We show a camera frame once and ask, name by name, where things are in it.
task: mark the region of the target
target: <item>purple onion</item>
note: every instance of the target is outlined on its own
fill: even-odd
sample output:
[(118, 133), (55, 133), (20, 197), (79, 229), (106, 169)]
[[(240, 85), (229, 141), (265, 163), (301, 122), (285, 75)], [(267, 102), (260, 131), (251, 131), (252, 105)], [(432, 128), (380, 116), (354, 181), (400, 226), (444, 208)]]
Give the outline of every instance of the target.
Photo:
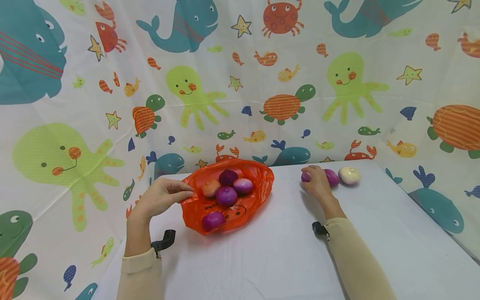
[(202, 218), (202, 227), (209, 232), (225, 222), (225, 216), (220, 212), (211, 212)]

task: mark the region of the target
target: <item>onion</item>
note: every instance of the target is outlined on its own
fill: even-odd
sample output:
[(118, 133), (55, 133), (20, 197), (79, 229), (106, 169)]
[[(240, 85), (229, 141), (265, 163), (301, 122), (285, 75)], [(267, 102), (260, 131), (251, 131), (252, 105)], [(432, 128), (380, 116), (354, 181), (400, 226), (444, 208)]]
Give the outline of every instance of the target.
[(239, 178), (238, 174), (232, 170), (225, 170), (218, 176), (218, 181), (222, 186), (233, 186), (233, 182)]
[(253, 183), (246, 178), (238, 178), (233, 182), (233, 188), (240, 194), (248, 194), (253, 190)]
[(209, 232), (224, 222), (225, 217), (220, 212), (211, 212), (202, 218), (202, 227), (206, 232)]
[(237, 192), (229, 186), (222, 186), (215, 193), (218, 204), (223, 206), (232, 206), (237, 201)]
[(338, 176), (346, 185), (354, 185), (360, 181), (360, 173), (356, 169), (350, 167), (340, 168), (340, 170), (338, 170)]

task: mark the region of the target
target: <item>white tablecloth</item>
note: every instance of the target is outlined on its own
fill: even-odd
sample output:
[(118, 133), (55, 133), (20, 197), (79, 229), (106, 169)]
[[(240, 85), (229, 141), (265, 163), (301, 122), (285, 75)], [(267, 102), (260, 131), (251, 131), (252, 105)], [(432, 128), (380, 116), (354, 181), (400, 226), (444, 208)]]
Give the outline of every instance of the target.
[[(480, 267), (369, 160), (320, 164), (357, 168), (355, 188), (334, 195), (383, 267), (398, 300), (480, 299)], [(154, 218), (152, 239), (166, 229), (176, 241), (162, 252), (166, 300), (343, 300), (335, 265), (312, 222), (324, 222), (319, 205), (302, 192), (303, 166), (273, 167), (270, 198), (246, 226), (203, 237), (186, 228), (180, 205)], [(185, 174), (169, 176), (183, 179)], [(115, 299), (125, 241), (94, 300)]]

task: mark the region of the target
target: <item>sleeve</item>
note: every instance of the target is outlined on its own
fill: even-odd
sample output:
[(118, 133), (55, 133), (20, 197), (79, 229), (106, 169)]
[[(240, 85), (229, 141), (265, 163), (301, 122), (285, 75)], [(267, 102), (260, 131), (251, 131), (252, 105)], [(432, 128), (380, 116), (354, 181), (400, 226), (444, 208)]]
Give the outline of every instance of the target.
[(163, 299), (162, 260), (153, 248), (131, 257), (123, 257), (117, 300)]
[(332, 218), (328, 245), (351, 300), (396, 300), (382, 268), (350, 220)]

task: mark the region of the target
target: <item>orange plastic bag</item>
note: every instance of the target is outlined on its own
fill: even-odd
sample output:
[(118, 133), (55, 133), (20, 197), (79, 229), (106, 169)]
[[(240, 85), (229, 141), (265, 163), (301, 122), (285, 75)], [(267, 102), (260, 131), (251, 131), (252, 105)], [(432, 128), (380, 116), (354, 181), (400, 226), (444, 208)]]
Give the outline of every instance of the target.
[[(202, 185), (209, 179), (218, 179), (226, 169), (235, 171), (239, 178), (248, 178), (253, 182), (253, 191), (240, 196), (232, 207), (220, 206), (215, 198), (207, 198), (202, 193)], [(182, 201), (183, 221), (185, 225), (201, 235), (228, 231), (247, 224), (255, 215), (257, 209), (265, 203), (272, 190), (274, 175), (264, 164), (243, 159), (229, 159), (196, 170), (182, 180), (195, 190), (194, 195)], [(202, 227), (202, 218), (213, 212), (221, 212), (225, 223), (206, 232)]]

